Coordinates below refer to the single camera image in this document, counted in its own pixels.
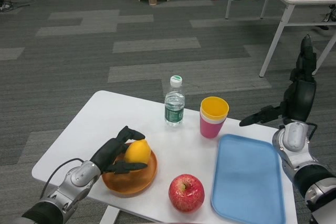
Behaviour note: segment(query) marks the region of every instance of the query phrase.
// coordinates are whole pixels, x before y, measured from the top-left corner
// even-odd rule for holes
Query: green bottle label
[[[167,109],[167,107],[165,107],[164,117],[169,122],[178,123],[183,118],[183,110],[184,109],[181,109],[181,110],[169,110],[169,109]]]

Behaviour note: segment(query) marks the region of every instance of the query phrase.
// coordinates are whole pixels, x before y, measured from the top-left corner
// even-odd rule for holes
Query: bottle cap
[[[174,88],[179,88],[182,85],[182,77],[181,76],[171,76],[170,85]]]

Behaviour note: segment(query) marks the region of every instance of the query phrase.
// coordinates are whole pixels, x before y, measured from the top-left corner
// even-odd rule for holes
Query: orange bowl
[[[122,153],[115,161],[123,160],[123,158],[124,154]],[[127,174],[104,173],[102,179],[110,190],[123,195],[132,195],[146,189],[153,182],[157,170],[158,161],[154,152],[151,151],[151,156],[145,169]]]

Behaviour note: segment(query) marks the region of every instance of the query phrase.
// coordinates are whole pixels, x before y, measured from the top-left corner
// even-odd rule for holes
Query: table
[[[264,17],[265,14],[265,10],[267,7],[269,0],[265,0],[264,6],[262,8],[261,11],[261,15],[260,18]],[[275,47],[277,46],[277,43],[279,41],[279,38],[282,34],[282,31],[284,30],[284,27],[286,26],[334,26],[336,25],[336,22],[313,22],[313,23],[289,23],[289,19],[290,16],[292,15],[292,12],[294,10],[294,7],[296,5],[328,5],[328,4],[335,4],[336,0],[281,0],[282,2],[284,2],[286,4],[286,9],[284,11],[284,14],[282,15],[280,24],[278,26],[278,29],[274,35],[274,39],[270,45],[270,48],[268,50],[267,56],[265,58],[264,64],[261,68],[260,77],[263,77],[265,75],[265,72],[267,70],[268,64],[271,61],[272,55],[274,53]],[[228,0],[227,3],[227,9],[226,9],[226,14],[225,14],[225,18],[228,19],[229,18],[229,13],[230,13],[230,7],[231,7],[231,2],[232,0]],[[334,33],[334,35],[332,36],[332,38],[330,39],[330,41],[328,42],[326,48],[324,49],[324,51],[322,52],[320,58],[317,61],[317,66],[316,66],[316,70],[313,74],[316,74],[317,70],[320,68],[320,66],[322,65],[324,59],[327,57],[327,54],[330,52],[331,48],[333,47],[333,45],[336,42],[336,32]]]
[[[276,129],[261,125],[239,127],[239,121],[227,119],[221,135],[226,133],[256,138],[271,143]],[[119,198],[100,178],[89,197],[121,210],[160,222],[232,223],[218,216],[211,207],[211,191],[218,139],[209,140],[199,133],[199,112],[186,109],[181,127],[169,127],[164,121],[164,104],[98,91],[81,109],[32,170],[35,179],[46,181],[61,163],[79,157],[90,159],[108,139],[125,126],[145,134],[158,158],[158,172],[149,188],[136,197]],[[65,173],[78,166],[69,163],[51,180],[59,185]],[[198,177],[205,189],[203,206],[193,214],[175,210],[168,197],[169,184],[180,174]],[[292,183],[281,170],[287,223],[296,224]]]

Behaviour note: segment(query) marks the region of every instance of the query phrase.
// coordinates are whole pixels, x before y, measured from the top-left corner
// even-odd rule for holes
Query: apple
[[[177,176],[170,184],[169,199],[178,211],[194,212],[203,204],[203,185],[193,175]]]

